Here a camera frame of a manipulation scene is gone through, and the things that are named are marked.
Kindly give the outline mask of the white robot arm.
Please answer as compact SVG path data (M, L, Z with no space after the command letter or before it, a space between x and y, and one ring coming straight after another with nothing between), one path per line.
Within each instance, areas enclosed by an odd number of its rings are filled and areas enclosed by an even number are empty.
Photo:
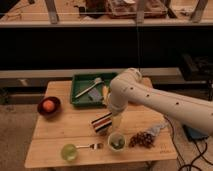
M116 116L129 102L149 107L213 136L213 102L148 87L135 68L128 68L111 80L107 107Z

